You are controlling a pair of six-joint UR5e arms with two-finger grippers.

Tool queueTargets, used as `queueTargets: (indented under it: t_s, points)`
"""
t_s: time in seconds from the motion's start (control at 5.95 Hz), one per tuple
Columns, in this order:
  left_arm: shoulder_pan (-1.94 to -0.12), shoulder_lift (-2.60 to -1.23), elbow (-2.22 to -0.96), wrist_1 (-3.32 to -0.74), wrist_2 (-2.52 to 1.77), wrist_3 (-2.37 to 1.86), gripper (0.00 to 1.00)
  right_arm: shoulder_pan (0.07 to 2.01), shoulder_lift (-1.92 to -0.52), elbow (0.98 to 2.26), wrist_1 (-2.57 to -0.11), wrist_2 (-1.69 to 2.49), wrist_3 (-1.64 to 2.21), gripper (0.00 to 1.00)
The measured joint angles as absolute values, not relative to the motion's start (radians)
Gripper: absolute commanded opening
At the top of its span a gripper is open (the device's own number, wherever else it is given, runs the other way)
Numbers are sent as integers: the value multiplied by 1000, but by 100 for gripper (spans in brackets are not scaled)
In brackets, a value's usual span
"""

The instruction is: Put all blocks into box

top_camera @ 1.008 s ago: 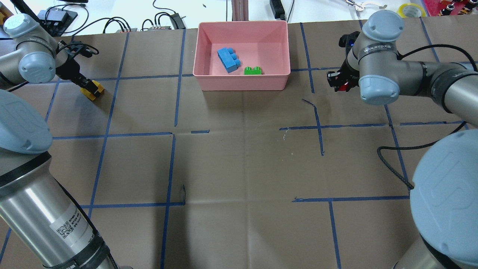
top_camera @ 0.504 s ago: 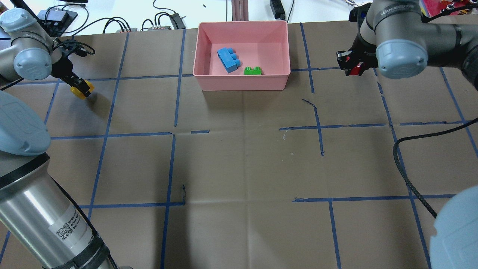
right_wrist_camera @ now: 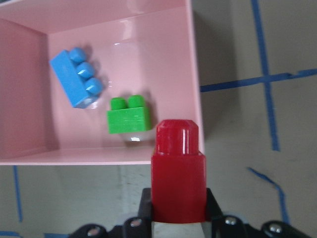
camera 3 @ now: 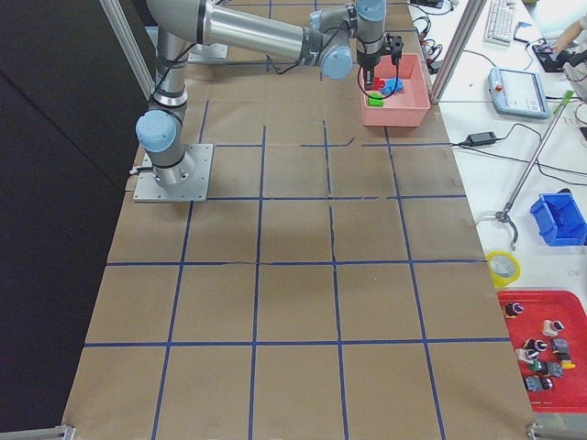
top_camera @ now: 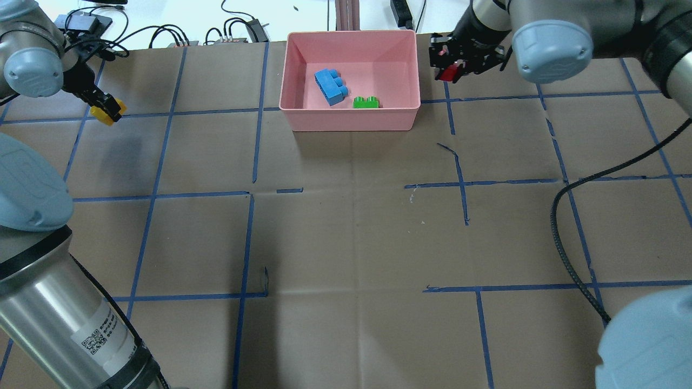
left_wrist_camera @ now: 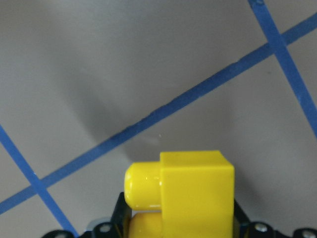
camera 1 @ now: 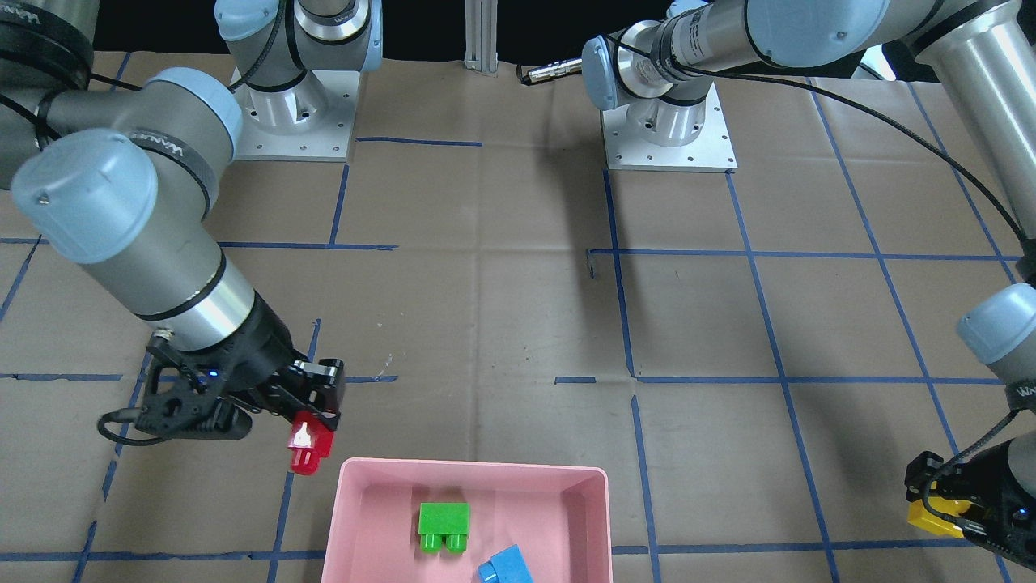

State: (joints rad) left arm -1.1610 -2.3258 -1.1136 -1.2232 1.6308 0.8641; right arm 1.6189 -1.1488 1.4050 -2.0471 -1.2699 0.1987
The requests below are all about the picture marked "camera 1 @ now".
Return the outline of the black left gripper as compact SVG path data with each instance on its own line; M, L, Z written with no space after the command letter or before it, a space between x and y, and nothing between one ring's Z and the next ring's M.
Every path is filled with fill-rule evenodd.
M959 467L961 454L944 460L922 451L904 472L904 499L915 502L928 486L929 497L968 500ZM959 519L965 540L1007 560L1035 558L1035 439L1018 436L980 453L966 464L966 476L976 487L979 513Z

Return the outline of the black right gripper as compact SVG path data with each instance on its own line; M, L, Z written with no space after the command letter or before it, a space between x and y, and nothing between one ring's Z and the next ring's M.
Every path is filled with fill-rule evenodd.
M346 388L344 362L333 358L310 362L262 295L254 295L243 325L221 348L229 350L227 362L221 365L223 396L236 399L247 410L292 420L300 412L309 413L330 432L337 431Z

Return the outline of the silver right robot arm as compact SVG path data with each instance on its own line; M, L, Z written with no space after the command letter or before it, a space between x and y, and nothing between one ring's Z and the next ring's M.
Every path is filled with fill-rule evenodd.
M2 4L2 188L67 261L152 328L140 405L100 416L116 443L239 440L254 413L336 431L344 366L313 362L204 220L247 126L329 122L316 77L377 69L378 1L219 1L232 85L174 67L91 91L96 1Z

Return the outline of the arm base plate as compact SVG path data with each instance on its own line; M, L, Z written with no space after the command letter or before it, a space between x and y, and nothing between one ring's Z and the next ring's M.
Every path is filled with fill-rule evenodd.
M309 71L295 87L234 92L243 110L236 161L345 163L355 136L358 71Z
M636 100L601 113L610 170L732 173L739 168L720 96L681 106Z

